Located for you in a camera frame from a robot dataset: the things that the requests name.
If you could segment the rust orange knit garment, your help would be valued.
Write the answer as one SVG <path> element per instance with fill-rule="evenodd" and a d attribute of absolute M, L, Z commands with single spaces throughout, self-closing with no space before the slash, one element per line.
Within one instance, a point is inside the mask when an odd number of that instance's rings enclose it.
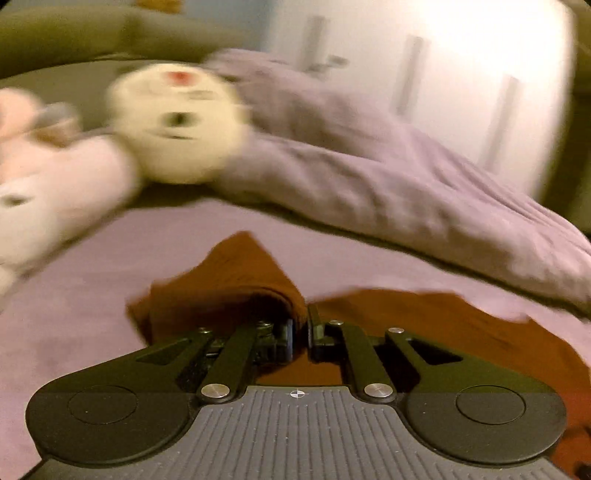
<path fill-rule="evenodd" d="M 563 398 L 566 432 L 552 462 L 572 478 L 590 476 L 590 368 L 563 339 L 533 318 L 496 318 L 452 293 L 356 289 L 315 300 L 322 319 L 356 324 L 372 336 L 402 327 L 547 383 Z M 249 232 L 219 242 L 199 265 L 128 301 L 129 318 L 148 344 L 199 327 L 229 336 L 246 310 L 301 329 L 308 304 L 279 264 Z"/>

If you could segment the lilac bed sheet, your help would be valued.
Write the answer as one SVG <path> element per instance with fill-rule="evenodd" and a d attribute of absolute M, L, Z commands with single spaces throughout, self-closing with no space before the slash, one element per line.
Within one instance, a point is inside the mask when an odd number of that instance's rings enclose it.
<path fill-rule="evenodd" d="M 590 355 L 590 324 L 407 250 L 305 224 L 287 214 L 213 198 L 137 207 L 74 243 L 20 284 L 1 314 L 1 475 L 39 460 L 25 426 L 31 395 L 47 382 L 137 350 L 128 299 L 199 264 L 218 242 L 249 231 L 310 299 L 355 288 L 454 292 L 509 321 L 532 318 Z"/>

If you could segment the pink unicorn plush toy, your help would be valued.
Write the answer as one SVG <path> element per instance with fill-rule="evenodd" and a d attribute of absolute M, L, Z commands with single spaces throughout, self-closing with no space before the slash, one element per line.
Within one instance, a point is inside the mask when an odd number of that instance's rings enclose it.
<path fill-rule="evenodd" d="M 110 132 L 83 132 L 67 103 L 2 89 L 1 294 L 140 186 L 135 160 Z"/>

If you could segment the cream round-head plush doll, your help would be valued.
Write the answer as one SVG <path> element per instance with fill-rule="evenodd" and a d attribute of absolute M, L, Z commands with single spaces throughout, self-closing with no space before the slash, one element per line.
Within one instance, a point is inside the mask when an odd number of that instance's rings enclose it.
<path fill-rule="evenodd" d="M 249 107 L 235 87 L 187 64 L 150 64 L 118 77 L 105 107 L 113 133 L 152 182 L 211 182 L 249 137 Z"/>

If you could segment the rolled lilac duvet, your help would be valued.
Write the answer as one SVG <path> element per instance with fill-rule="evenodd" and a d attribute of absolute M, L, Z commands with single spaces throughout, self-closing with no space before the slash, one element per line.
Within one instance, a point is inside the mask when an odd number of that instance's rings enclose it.
<path fill-rule="evenodd" d="M 224 49 L 204 66 L 235 87 L 252 119 L 217 191 L 589 310 L 590 243 L 560 215 L 376 103 L 269 54 Z"/>

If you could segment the white wardrobe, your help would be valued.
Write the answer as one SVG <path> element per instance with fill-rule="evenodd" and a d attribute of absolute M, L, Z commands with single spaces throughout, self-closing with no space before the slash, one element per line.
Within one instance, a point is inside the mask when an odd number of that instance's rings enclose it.
<path fill-rule="evenodd" d="M 563 3 L 277 1 L 264 46 L 541 194 L 576 57 Z"/>

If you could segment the olive green upholstered headboard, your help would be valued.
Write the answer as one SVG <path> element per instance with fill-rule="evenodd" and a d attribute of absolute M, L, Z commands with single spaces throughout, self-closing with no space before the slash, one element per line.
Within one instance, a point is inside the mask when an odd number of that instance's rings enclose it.
<path fill-rule="evenodd" d="M 247 36 L 207 21 L 127 6 L 46 6 L 1 14 L 1 84 L 67 102 L 86 130 L 104 125 L 118 76 L 154 62 L 199 63 Z"/>

